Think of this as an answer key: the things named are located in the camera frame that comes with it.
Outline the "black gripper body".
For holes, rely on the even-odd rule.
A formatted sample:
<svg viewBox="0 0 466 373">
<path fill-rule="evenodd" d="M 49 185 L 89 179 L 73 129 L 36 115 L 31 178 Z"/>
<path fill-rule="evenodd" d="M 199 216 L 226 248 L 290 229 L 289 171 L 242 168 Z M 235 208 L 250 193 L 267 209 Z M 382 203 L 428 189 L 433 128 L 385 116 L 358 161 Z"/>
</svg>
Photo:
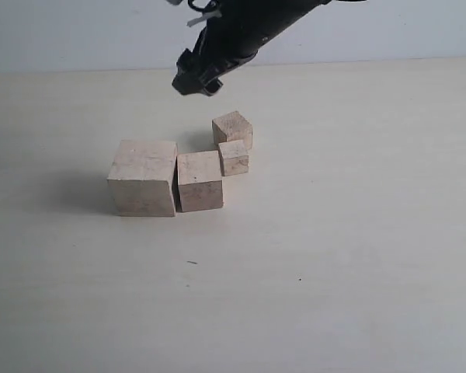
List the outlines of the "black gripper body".
<svg viewBox="0 0 466 373">
<path fill-rule="evenodd" d="M 207 16 L 193 54 L 199 58 L 243 59 L 327 1 L 209 1 L 190 8 Z"/>
</svg>

